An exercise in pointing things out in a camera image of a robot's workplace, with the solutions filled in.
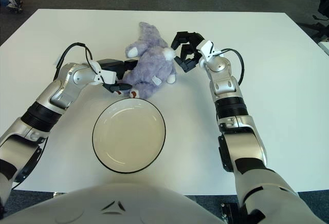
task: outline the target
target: black cable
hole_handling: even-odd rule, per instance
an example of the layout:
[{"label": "black cable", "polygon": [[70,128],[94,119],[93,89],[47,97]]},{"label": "black cable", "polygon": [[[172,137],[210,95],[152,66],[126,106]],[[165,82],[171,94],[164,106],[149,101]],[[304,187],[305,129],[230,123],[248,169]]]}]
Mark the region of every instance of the black cable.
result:
[{"label": "black cable", "polygon": [[86,45],[84,43],[72,43],[70,46],[68,46],[65,51],[63,52],[62,56],[60,57],[60,60],[57,63],[56,66],[56,72],[55,72],[55,76],[53,77],[53,80],[55,80],[58,77],[58,74],[60,73],[60,70],[62,68],[63,62],[64,62],[64,58],[66,56],[66,54],[69,52],[69,50],[75,46],[80,46],[80,47],[84,47],[86,48]]},{"label": "black cable", "polygon": [[245,74],[245,63],[243,62],[243,58],[242,58],[241,54],[238,51],[236,51],[235,49],[224,48],[224,49],[221,50],[221,53],[219,53],[217,55],[221,55],[221,54],[226,53],[228,51],[234,52],[237,55],[237,57],[239,57],[239,60],[240,60],[240,63],[241,63],[241,75],[240,75],[240,79],[238,81],[238,84],[240,85],[242,83],[243,76]]},{"label": "black cable", "polygon": [[[47,142],[48,142],[48,138],[46,138],[45,145],[43,146],[43,149],[42,149],[42,151],[41,151],[41,153],[40,153],[40,156],[39,156],[38,160],[36,161],[36,164],[35,164],[34,167],[32,168],[31,172],[35,169],[36,165],[37,165],[38,162],[40,161],[40,159],[41,159],[41,157],[42,157],[42,154],[43,154],[43,152],[45,151],[45,148],[46,148]],[[18,183],[17,185],[15,185],[11,190],[15,190],[16,187],[18,187],[21,183],[23,183],[23,182],[26,180],[26,178],[27,178],[28,176],[29,176],[29,175],[27,175],[27,176],[24,178],[24,180],[22,180],[20,183]]]}]

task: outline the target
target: black chair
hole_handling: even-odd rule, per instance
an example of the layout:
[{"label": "black chair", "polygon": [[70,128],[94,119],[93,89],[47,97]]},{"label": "black chair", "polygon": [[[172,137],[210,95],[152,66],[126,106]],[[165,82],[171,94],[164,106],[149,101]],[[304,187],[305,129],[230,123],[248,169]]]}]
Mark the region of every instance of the black chair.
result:
[{"label": "black chair", "polygon": [[[319,9],[318,11],[326,16],[329,17],[329,0],[320,0],[320,5],[319,5]],[[315,20],[323,20],[323,21],[327,21],[329,20],[329,18],[327,18],[326,20],[321,19],[321,18],[317,18],[315,15],[313,15],[313,18]],[[311,36],[312,39],[316,39],[316,38],[322,38],[323,36],[329,37],[329,25],[325,26],[322,23],[316,23],[313,25],[309,25],[309,24],[304,24],[304,23],[297,23],[299,26],[303,26],[305,28],[309,28],[312,30],[316,30],[317,33],[315,33],[314,35]]]}]

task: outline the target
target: stuffed animal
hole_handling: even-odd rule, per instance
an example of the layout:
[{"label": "stuffed animal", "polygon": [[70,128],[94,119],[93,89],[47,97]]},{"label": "stuffed animal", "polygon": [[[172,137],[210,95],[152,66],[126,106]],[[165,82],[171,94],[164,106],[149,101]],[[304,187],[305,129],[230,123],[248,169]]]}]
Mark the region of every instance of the stuffed animal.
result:
[{"label": "stuffed animal", "polygon": [[155,26],[140,22],[139,27],[139,39],[125,49],[127,58],[139,57],[139,60],[121,82],[132,85],[131,98],[146,99],[164,82],[173,84],[176,81],[173,63],[176,54],[161,38]]}]

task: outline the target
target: plush toy ear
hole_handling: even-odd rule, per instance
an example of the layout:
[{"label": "plush toy ear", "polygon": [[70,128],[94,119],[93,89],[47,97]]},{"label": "plush toy ear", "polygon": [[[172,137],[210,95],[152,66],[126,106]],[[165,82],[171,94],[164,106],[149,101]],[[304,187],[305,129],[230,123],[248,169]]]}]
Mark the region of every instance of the plush toy ear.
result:
[{"label": "plush toy ear", "polygon": [[140,40],[147,41],[151,35],[159,38],[161,37],[160,32],[154,25],[150,25],[145,22],[139,22],[139,28],[140,28],[140,38],[139,38]]}]

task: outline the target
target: plush bunny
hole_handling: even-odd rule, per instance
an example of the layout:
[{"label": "plush bunny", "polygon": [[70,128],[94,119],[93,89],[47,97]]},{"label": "plush bunny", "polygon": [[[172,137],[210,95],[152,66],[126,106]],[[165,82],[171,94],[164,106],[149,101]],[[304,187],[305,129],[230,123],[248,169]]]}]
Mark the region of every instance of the plush bunny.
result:
[{"label": "plush bunny", "polygon": [[176,81],[173,63],[176,55],[161,38],[155,26],[140,22],[139,27],[139,39],[125,49],[127,58],[139,57],[139,60],[136,67],[128,72],[121,82],[132,85],[131,98],[146,99],[162,83],[173,84]]}]

